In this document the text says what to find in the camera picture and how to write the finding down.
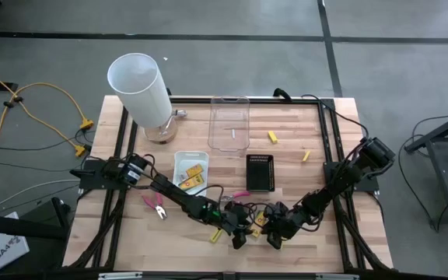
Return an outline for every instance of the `concrete floor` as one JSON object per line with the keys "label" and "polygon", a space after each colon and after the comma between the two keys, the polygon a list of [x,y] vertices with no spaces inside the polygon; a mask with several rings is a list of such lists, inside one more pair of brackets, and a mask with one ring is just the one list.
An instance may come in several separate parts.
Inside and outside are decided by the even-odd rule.
{"label": "concrete floor", "polygon": [[[322,36],[314,0],[72,0],[5,2],[0,30],[90,33],[167,33]],[[325,0],[332,36],[448,37],[448,1]],[[52,82],[74,95],[97,121],[109,64],[128,52],[153,56],[176,95],[270,96],[281,87],[293,96],[333,96],[324,43],[204,40],[52,40],[0,38],[0,78],[26,85]],[[425,117],[448,114],[448,44],[334,44],[343,96],[355,97],[361,121],[395,152]],[[9,95],[0,93],[2,102]],[[31,112],[73,136],[79,116],[52,89],[24,94]],[[420,132],[440,122],[430,121]],[[61,139],[19,109],[5,122],[0,146],[42,147]],[[67,144],[42,152],[0,151],[0,161],[48,169],[79,164]],[[438,215],[445,202],[430,164],[403,158],[425,205]],[[0,200],[49,180],[72,179],[0,166]],[[388,242],[395,268],[448,276],[448,225],[434,233],[394,166],[379,178]],[[5,206],[67,187],[29,192]],[[76,190],[60,198],[75,207]],[[24,213],[34,203],[17,208]]]}

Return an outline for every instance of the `wooden table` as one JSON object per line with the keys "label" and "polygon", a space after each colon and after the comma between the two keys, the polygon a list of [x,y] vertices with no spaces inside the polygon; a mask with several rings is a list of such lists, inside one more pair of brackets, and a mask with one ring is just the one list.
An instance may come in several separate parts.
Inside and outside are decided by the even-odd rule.
{"label": "wooden table", "polygon": [[[334,99],[340,114],[358,120],[352,98]],[[207,144],[209,104],[177,104],[188,116],[178,121],[179,131],[169,144],[148,142],[142,131],[138,132],[135,152],[151,153],[156,157],[156,168],[169,178],[173,176],[174,153],[177,151],[204,151],[210,155],[208,184],[221,184],[225,194],[242,191],[246,185],[244,156],[227,156],[213,152]],[[116,96],[105,96],[92,156],[107,159],[114,154],[122,104]],[[327,126],[331,134],[329,115]],[[123,153],[126,153],[130,122],[126,128]],[[360,127],[338,118],[345,153],[362,137]],[[274,131],[279,143],[273,145],[268,131]],[[291,207],[305,193],[324,186],[322,165],[325,161],[321,141],[317,108],[312,105],[252,104],[250,105],[249,154],[271,154],[275,161],[275,192],[252,194],[241,202],[283,201]],[[310,157],[302,158],[306,150]],[[148,184],[148,179],[140,184]],[[207,196],[217,199],[219,189],[209,189]],[[105,191],[91,191],[78,204],[75,213],[64,265],[71,264],[86,249],[100,224]],[[332,205],[324,214],[318,231],[300,230],[281,250],[275,250],[266,236],[248,241],[234,250],[231,237],[223,234],[216,244],[208,239],[215,231],[190,220],[180,207],[165,198],[163,206],[168,218],[162,221],[147,207],[141,195],[153,195],[151,190],[130,190],[122,219],[115,270],[136,271],[241,271],[241,272],[338,272],[342,271],[340,247]],[[354,194],[355,211],[359,230],[378,257],[392,265],[380,209],[368,194]],[[348,236],[352,263],[355,264],[353,242]],[[110,236],[103,248],[106,259]]]}

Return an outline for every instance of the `pink pliers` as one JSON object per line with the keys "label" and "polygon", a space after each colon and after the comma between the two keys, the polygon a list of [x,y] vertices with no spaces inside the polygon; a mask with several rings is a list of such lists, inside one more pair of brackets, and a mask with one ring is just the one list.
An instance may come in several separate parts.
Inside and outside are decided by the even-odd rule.
{"label": "pink pliers", "polygon": [[159,214],[161,219],[167,218],[165,209],[162,207],[162,195],[161,194],[155,193],[156,204],[154,204],[152,202],[152,200],[149,199],[148,197],[146,197],[145,195],[142,195],[142,197],[143,197],[143,200],[145,201],[145,203]]}
{"label": "pink pliers", "polygon": [[221,202],[229,202],[232,201],[234,198],[238,198],[240,196],[249,196],[250,193],[248,191],[239,191],[237,193],[231,194],[231,195],[224,195],[221,198]]}

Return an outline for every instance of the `pink handle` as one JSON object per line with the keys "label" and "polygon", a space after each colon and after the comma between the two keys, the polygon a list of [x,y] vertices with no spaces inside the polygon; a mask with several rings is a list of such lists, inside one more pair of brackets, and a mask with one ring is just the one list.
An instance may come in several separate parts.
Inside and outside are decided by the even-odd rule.
{"label": "pink handle", "polygon": [[153,202],[152,202],[149,198],[147,198],[147,197],[144,196],[144,195],[143,195],[142,197],[143,197],[143,201],[145,201],[145,203],[146,203],[149,207],[155,209],[155,205],[153,204]]}
{"label": "pink handle", "polygon": [[237,193],[233,194],[233,197],[238,198],[240,196],[249,196],[249,195],[250,195],[250,193],[248,191],[241,191],[241,192],[237,192]]}
{"label": "pink handle", "polygon": [[158,205],[162,206],[162,195],[159,193],[155,193],[156,196],[156,202],[158,203]]}

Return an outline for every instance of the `white cylindrical container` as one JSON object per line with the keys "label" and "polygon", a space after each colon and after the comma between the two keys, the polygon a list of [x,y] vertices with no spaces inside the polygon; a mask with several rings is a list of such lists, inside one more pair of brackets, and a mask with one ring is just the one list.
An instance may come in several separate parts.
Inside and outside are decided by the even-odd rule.
{"label": "white cylindrical container", "polygon": [[158,128],[167,124],[172,105],[153,58],[146,54],[125,54],[110,65],[107,78],[138,125]]}

